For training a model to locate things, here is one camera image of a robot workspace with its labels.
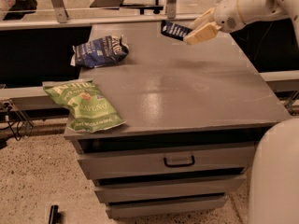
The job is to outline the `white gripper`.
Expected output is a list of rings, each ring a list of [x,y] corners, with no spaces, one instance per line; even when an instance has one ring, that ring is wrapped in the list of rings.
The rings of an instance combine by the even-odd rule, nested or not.
[[[242,21],[238,0],[222,0],[189,24],[193,29],[183,39],[188,45],[195,45],[214,38],[219,30],[233,33],[245,27]]]

